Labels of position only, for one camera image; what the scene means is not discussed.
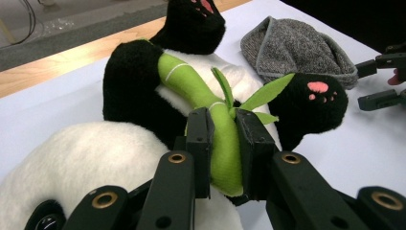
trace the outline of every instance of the stuffed panda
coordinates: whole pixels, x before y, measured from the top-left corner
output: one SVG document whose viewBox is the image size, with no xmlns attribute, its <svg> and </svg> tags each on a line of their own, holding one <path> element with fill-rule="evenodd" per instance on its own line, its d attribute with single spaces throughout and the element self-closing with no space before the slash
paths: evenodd
<svg viewBox="0 0 406 230">
<path fill-rule="evenodd" d="M 208 107 L 215 124 L 212 183 L 226 196 L 240 196 L 235 107 L 278 117 L 265 127 L 279 150 L 293 150 L 306 134 L 338 127 L 348 98 L 331 76 L 287 73 L 265 83 L 228 63 L 214 53 L 225 30 L 213 1 L 169 1 L 166 23 L 154 37 L 119 45 L 107 62 L 103 116 L 144 127 L 171 149 L 185 134 L 188 114 Z"/>
<path fill-rule="evenodd" d="M 105 67 L 105 121 L 63 129 L 10 172 L 0 185 L 0 205 L 7 207 L 0 212 L 0 229 L 61 229 L 94 189 L 117 185 L 131 191 L 142 185 L 175 138 L 185 135 L 187 116 L 199 106 L 212 108 L 216 128 L 226 129 L 217 133 L 226 138 L 217 141 L 220 149 L 237 148 L 225 145 L 234 135 L 227 130 L 234 128 L 229 123 L 235 107 L 277 116 L 265 127 L 280 150 L 293 150 L 304 135 L 341 124 L 348 99 L 339 81 L 291 74 L 272 93 L 275 87 L 214 53 L 225 30 L 212 0 L 170 0 L 166 24 L 156 36 L 119 45 Z M 180 79 L 164 83 L 169 76 Z M 247 105 L 253 98 L 261 101 L 256 95 L 268 94 L 274 94 L 272 101 Z M 224 121 L 227 126 L 221 127 Z M 234 152 L 227 153 L 212 160 L 215 183 L 211 199 L 196 200 L 196 229 L 242 229 L 226 197 L 241 193 L 240 163 Z M 223 163 L 228 171 L 213 172 Z M 229 177 L 235 179 L 232 184 L 227 184 Z"/>
</svg>

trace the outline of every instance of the white plush fur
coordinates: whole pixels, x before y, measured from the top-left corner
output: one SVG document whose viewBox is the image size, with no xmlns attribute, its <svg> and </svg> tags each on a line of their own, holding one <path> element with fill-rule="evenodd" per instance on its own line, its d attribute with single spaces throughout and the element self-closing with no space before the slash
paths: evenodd
<svg viewBox="0 0 406 230">
<path fill-rule="evenodd" d="M 57 200 L 69 217 L 82 198 L 104 185 L 131 191 L 153 177 L 168 149 L 148 130 L 125 123 L 70 126 L 35 149 L 0 185 L 0 230 L 24 229 L 34 208 Z M 236 208 L 212 188 L 198 199 L 195 229 L 242 229 Z"/>
<path fill-rule="evenodd" d="M 187 55 L 172 50 L 166 50 L 166 53 L 180 58 L 192 66 L 200 77 L 207 83 L 207 85 L 209 85 L 214 94 L 219 98 L 224 99 L 224 94 L 221 90 L 220 84 L 215 79 L 211 71 L 212 67 L 216 67 L 223 73 L 233 90 L 233 97 L 241 103 L 247 101 L 247 99 L 249 99 L 263 86 L 263 83 L 255 76 L 252 76 L 244 67 L 231 64 L 216 54 L 207 56 Z M 159 86 L 157 88 L 157 92 L 161 95 L 161 97 L 170 102 L 174 108 L 181 111 L 185 116 L 188 116 L 188 114 L 192 111 L 192 108 L 183 98 L 179 97 L 166 87 L 162 85 Z M 254 109 L 254 111 L 268 114 L 270 113 L 267 105 L 258 107 Z M 280 145 L 280 139 L 275 125 L 269 124 L 265 127 L 275 140 L 277 147 L 281 150 L 282 147 Z"/>
</svg>

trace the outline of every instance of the black cable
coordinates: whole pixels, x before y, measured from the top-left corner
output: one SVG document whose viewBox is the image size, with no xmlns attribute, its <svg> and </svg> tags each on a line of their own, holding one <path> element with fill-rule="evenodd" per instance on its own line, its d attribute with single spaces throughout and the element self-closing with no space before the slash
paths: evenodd
<svg viewBox="0 0 406 230">
<path fill-rule="evenodd" d="M 18 44 L 23 43 L 23 42 L 26 41 L 26 40 L 33 34 L 33 32 L 35 31 L 36 16 L 35 16 L 35 12 L 34 12 L 34 10 L 33 10 L 33 7 L 32 7 L 31 4 L 28 2 L 28 0 L 20 0 L 20 1 L 22 1 L 22 3 L 25 4 L 24 7 L 25 7 L 26 10 L 28 11 L 28 15 L 29 15 L 30 26 L 29 26 L 28 34 L 27 34 L 23 39 L 21 39 L 21 40 L 15 42 L 15 43 L 13 43 L 13 44 L 11 44 L 11 45 L 1 47 L 0 49 L 7 48 L 7 47 L 10 47 L 10 46 L 13 46 L 13 45 L 18 45 Z"/>
<path fill-rule="evenodd" d="M 43 3 L 41 3 L 41 1 L 40 1 L 40 0 L 38 0 L 38 3 L 39 3 L 39 4 L 41 4 L 42 6 L 45 6 Z"/>
</svg>

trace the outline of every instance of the pink paw pad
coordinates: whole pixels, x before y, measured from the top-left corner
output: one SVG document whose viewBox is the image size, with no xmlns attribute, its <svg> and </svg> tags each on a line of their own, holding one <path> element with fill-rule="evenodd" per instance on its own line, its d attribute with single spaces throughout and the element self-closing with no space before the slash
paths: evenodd
<svg viewBox="0 0 406 230">
<path fill-rule="evenodd" d="M 326 93 L 328 91 L 328 84 L 321 81 L 309 82 L 307 87 L 315 93 Z"/>
<path fill-rule="evenodd" d="M 200 0 L 201 5 L 210 13 L 214 13 L 212 5 L 207 0 Z"/>
<path fill-rule="evenodd" d="M 314 93 L 326 93 L 328 91 L 328 84 L 321 81 L 314 81 L 307 84 L 307 87 Z M 330 101 L 334 101 L 334 96 L 329 97 Z M 310 94 L 308 99 L 313 101 L 316 100 L 315 94 Z M 327 98 L 323 97 L 323 103 L 327 102 Z"/>
</svg>

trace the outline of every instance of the black plastic bracket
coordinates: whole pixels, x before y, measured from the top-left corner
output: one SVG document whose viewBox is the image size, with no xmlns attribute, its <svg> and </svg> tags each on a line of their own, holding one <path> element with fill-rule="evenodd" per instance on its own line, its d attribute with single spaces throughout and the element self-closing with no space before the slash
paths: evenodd
<svg viewBox="0 0 406 230">
<path fill-rule="evenodd" d="M 397 69 L 398 78 L 406 81 L 406 53 L 386 54 L 375 58 L 378 69 Z"/>
<path fill-rule="evenodd" d="M 406 229 L 406 198 L 382 187 L 359 191 L 354 210 L 372 230 Z"/>
<path fill-rule="evenodd" d="M 128 193 L 117 186 L 103 186 L 83 198 L 63 230 L 119 230 L 126 223 Z"/>
<path fill-rule="evenodd" d="M 230 200 L 235 205 L 249 200 L 266 200 L 270 182 L 266 163 L 278 148 L 255 113 L 236 109 L 236 123 L 241 152 L 243 195 L 230 197 Z"/>
<path fill-rule="evenodd" d="M 302 155 L 276 153 L 270 172 L 266 211 L 275 230 L 369 229 Z"/>
<path fill-rule="evenodd" d="M 356 69 L 358 70 L 358 78 L 362 79 L 369 75 L 374 75 L 377 73 L 376 70 L 376 62 L 374 59 L 367 60 L 355 65 Z"/>
<path fill-rule="evenodd" d="M 399 95 L 394 89 L 391 89 L 358 98 L 359 108 L 364 111 L 372 111 L 397 104 L 406 104 L 406 89 L 401 91 Z"/>
<path fill-rule="evenodd" d="M 192 111 L 188 117 L 185 150 L 194 158 L 196 198 L 210 197 L 210 162 L 214 123 L 206 107 Z"/>
<path fill-rule="evenodd" d="M 185 151 L 161 157 L 137 230 L 193 229 L 194 161 Z"/>
</svg>

